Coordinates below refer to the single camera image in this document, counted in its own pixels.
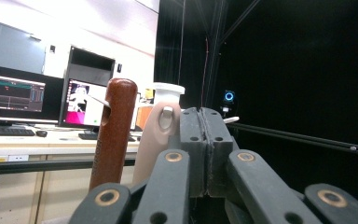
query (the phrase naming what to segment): black enclosure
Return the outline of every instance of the black enclosure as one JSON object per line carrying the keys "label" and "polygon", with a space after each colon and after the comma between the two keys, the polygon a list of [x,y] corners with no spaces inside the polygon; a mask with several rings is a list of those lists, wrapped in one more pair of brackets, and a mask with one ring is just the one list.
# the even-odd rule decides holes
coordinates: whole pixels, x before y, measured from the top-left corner
{"label": "black enclosure", "polygon": [[161,1],[155,81],[184,86],[182,108],[235,92],[240,148],[358,198],[358,0]]}
{"label": "black enclosure", "polygon": [[114,67],[115,59],[71,47],[66,78],[76,78],[106,86],[113,76]]}

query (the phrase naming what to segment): cable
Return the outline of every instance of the cable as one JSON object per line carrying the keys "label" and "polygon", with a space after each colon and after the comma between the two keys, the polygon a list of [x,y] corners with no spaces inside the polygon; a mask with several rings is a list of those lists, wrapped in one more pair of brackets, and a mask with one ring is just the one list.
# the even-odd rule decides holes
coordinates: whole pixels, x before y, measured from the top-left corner
{"label": "cable", "polygon": [[184,37],[183,32],[185,31],[185,14],[186,14],[186,0],[183,2],[183,12],[182,12],[182,33],[180,36],[178,85],[180,85],[180,76],[181,76],[181,70],[182,70],[183,37]]}
{"label": "cable", "polygon": [[298,133],[287,133],[283,131],[277,131],[272,129],[266,129],[266,128],[260,128],[256,126],[246,125],[246,124],[239,124],[239,123],[229,123],[227,125],[231,128],[240,129],[246,132],[250,133],[260,133],[264,135],[269,135],[273,137],[278,137],[282,139],[287,139],[291,141],[297,141],[300,143],[315,145],[319,147],[328,147],[332,149],[338,149],[343,151],[349,151],[352,153],[358,153],[358,145],[351,144],[351,143],[344,143],[344,142],[338,142],[334,140],[329,139],[323,139],[313,136],[307,136],[303,134]]}
{"label": "cable", "polygon": [[237,101],[237,105],[234,111],[234,116],[238,116],[238,109],[240,108],[240,100],[238,100],[238,97],[235,97],[234,100]]}
{"label": "cable", "polygon": [[205,44],[206,44],[206,55],[205,55],[204,73],[203,73],[203,77],[202,77],[201,107],[203,107],[203,89],[204,89],[204,86],[205,86],[206,65],[208,63],[208,55],[209,55],[208,37],[205,37]]}
{"label": "cable", "polygon": [[85,129],[63,129],[63,128],[43,128],[43,127],[34,127],[38,130],[51,131],[51,132],[73,132],[73,131],[85,131]]}
{"label": "cable", "polygon": [[231,27],[228,28],[227,32],[223,35],[223,38],[221,39],[221,42],[219,45],[222,45],[228,37],[237,29],[237,27],[242,23],[243,20],[253,11],[253,9],[257,6],[257,4],[261,0],[254,0],[251,5],[249,5],[242,14],[238,17],[238,19],[231,25]]}

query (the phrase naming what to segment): ceiling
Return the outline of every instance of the ceiling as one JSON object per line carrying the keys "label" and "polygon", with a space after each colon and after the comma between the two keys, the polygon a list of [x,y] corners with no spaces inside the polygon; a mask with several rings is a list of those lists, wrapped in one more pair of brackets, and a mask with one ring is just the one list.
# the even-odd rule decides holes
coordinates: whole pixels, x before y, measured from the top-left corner
{"label": "ceiling", "polygon": [[10,0],[154,55],[159,0]]}

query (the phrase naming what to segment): keyboard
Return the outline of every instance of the keyboard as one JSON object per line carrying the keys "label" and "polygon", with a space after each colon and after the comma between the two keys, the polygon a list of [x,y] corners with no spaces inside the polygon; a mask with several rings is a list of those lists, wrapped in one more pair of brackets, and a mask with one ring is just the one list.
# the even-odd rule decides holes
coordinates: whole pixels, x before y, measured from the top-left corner
{"label": "keyboard", "polygon": [[[79,138],[83,140],[97,140],[98,134],[97,133],[79,133]],[[135,142],[136,140],[129,136],[129,142]]]}
{"label": "keyboard", "polygon": [[34,131],[28,129],[0,128],[0,136],[34,136]]}

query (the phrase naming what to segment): desk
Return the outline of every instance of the desk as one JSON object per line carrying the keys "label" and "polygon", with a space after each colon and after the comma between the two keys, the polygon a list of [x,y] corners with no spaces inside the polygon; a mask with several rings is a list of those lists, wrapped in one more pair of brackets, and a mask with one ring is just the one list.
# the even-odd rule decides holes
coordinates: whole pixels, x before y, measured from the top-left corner
{"label": "desk", "polygon": [[[0,136],[0,156],[29,155],[29,161],[92,160],[96,141],[78,138],[81,132],[48,131],[46,138]],[[138,145],[128,143],[126,158],[135,158]],[[131,184],[132,172],[133,167],[124,168],[121,184]],[[89,191],[90,174],[91,169],[79,169],[0,175],[0,223],[34,224],[72,215]]]}

